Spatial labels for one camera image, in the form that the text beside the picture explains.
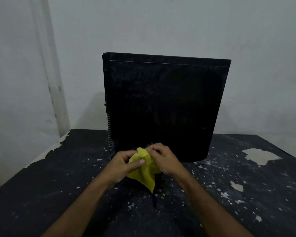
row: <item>white wall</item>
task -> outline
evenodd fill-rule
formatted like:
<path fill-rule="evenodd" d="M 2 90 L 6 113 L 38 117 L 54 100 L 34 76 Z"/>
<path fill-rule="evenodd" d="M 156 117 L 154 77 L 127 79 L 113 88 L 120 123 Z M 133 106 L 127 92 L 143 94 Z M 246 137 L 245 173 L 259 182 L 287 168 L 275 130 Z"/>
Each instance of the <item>white wall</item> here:
<path fill-rule="evenodd" d="M 0 185 L 58 138 L 29 0 L 0 0 Z"/>
<path fill-rule="evenodd" d="M 296 0 L 49 4 L 72 127 L 106 128 L 102 53 L 112 51 L 232 59 L 215 132 L 296 137 Z"/>

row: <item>person's right hand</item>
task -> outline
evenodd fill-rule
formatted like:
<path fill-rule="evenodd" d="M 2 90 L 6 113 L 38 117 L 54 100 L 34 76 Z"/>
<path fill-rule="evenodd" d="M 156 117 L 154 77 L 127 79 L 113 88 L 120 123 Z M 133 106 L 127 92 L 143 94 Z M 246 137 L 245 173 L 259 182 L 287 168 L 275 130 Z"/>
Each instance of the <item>person's right hand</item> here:
<path fill-rule="evenodd" d="M 157 166 L 163 173 L 173 176 L 185 171 L 183 165 L 168 146 L 157 143 L 148 146 L 146 150 L 154 158 Z"/>

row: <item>black panel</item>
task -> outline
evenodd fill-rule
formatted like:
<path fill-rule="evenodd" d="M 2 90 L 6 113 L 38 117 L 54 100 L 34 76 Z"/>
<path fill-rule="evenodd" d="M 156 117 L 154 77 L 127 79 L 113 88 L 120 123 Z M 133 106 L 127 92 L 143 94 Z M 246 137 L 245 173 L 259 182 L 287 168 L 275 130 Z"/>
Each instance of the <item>black panel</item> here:
<path fill-rule="evenodd" d="M 111 156 L 161 142 L 181 161 L 205 159 L 229 66 L 221 59 L 104 53 Z"/>

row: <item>table top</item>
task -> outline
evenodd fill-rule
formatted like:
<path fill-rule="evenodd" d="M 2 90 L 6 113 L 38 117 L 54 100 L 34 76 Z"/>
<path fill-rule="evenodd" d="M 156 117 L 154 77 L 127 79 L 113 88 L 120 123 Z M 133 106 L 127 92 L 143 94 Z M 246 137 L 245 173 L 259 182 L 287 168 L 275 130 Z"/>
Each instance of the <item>table top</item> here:
<path fill-rule="evenodd" d="M 106 131 L 72 129 L 0 187 L 0 236 L 41 235 L 108 161 Z M 293 156 L 257 135 L 214 134 L 207 159 L 183 165 L 253 235 L 296 236 Z M 160 174 L 153 194 L 129 178 L 107 191 L 84 236 L 206 233 L 178 184 Z"/>

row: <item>cloth fold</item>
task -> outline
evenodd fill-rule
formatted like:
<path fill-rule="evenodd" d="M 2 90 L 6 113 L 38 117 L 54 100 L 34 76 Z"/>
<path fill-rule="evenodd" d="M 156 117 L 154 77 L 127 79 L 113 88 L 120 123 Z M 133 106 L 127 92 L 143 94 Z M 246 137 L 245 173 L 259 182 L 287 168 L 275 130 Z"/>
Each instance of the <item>cloth fold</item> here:
<path fill-rule="evenodd" d="M 155 174 L 161 173 L 160 169 L 156 165 L 154 159 L 150 156 L 146 149 L 139 147 L 137 149 L 138 153 L 134 154 L 130 159 L 129 162 L 133 162 L 138 159 L 145 159 L 145 163 L 127 174 L 127 177 L 131 179 L 138 180 L 144 186 L 146 186 L 151 193 L 155 188 Z"/>

